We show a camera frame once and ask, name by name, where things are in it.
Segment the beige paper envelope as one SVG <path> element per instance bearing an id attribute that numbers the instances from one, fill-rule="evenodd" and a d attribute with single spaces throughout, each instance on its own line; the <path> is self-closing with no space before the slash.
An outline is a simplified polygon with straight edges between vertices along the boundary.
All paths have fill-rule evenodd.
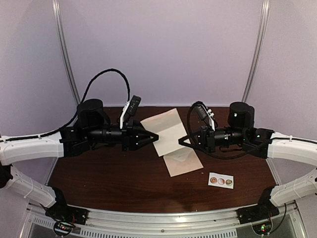
<path id="1" fill-rule="evenodd" d="M 171 177 L 189 173 L 203 168 L 203 165 L 192 148 L 184 147 L 163 156 Z"/>

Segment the white paper sheet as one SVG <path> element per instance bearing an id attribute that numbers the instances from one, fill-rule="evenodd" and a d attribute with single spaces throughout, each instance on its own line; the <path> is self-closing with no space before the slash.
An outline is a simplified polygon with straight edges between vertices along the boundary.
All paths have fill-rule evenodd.
<path id="1" fill-rule="evenodd" d="M 177 108 L 144 119 L 141 124 L 146 130 L 158 135 L 153 145 L 159 157 L 184 148 L 178 140 L 186 135 L 186 130 Z"/>

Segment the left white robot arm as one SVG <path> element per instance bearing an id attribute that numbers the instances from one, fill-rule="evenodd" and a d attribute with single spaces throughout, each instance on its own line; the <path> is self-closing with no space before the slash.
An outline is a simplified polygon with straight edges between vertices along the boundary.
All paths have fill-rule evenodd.
<path id="1" fill-rule="evenodd" d="M 118 124 L 112 124 L 100 99 L 89 99 L 77 106 L 74 126 L 47 135 L 3 136 L 0 139 L 0 186 L 37 201 L 60 220 L 71 216 L 60 189 L 45 186 L 17 170 L 13 163 L 40 158 L 70 158 L 92 150 L 94 144 L 114 146 L 123 151 L 138 150 L 158 141 L 159 136 L 133 120 L 140 97 L 126 103 Z"/>

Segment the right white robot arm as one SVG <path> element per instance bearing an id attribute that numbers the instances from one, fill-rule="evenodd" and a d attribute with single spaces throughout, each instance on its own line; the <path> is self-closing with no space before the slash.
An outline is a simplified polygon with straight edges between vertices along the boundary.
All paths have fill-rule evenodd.
<path id="1" fill-rule="evenodd" d="M 229 106 L 228 126 L 218 127 L 212 110 L 197 101 L 187 113 L 188 132 L 178 143 L 218 160 L 234 160 L 250 154 L 262 159 L 278 158 L 316 166 L 315 140 L 255 128 L 254 117 L 254 107 L 233 102 Z"/>

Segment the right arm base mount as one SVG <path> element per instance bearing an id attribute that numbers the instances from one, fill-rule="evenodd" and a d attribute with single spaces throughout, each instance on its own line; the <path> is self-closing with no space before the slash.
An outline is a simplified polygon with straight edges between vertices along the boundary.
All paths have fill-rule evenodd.
<path id="1" fill-rule="evenodd" d="M 243 207 L 237 210 L 240 224 L 253 223 L 261 220 L 267 220 L 272 216 L 279 215 L 279 209 L 268 207 L 266 205 L 255 205 Z"/>

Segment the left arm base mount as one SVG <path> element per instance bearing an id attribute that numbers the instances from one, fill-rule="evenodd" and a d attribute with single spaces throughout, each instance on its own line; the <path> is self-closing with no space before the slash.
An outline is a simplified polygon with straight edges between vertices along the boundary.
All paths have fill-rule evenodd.
<path id="1" fill-rule="evenodd" d="M 71 225 L 85 225 L 88 218 L 88 210 L 73 206 L 43 207 L 45 215 L 54 221 L 67 222 Z"/>

